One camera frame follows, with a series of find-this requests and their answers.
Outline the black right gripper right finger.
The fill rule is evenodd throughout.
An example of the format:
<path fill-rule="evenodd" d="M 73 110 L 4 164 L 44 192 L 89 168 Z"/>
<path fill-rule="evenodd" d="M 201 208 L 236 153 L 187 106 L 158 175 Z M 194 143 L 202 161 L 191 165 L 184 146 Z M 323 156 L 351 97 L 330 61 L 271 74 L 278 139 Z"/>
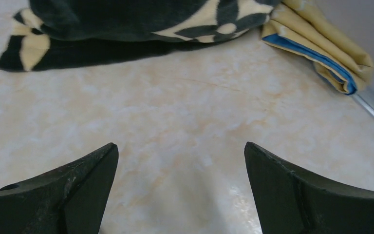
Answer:
<path fill-rule="evenodd" d="M 374 191 L 313 173 L 252 142 L 244 157 L 264 234 L 374 234 Z"/>

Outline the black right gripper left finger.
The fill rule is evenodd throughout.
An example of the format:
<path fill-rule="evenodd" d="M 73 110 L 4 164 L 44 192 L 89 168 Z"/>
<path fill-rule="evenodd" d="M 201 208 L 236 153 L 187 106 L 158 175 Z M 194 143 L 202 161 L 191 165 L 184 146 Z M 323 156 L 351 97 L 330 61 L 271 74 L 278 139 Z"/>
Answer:
<path fill-rule="evenodd" d="M 0 189 L 0 234 L 97 234 L 119 153 L 109 143 L 90 154 Z"/>

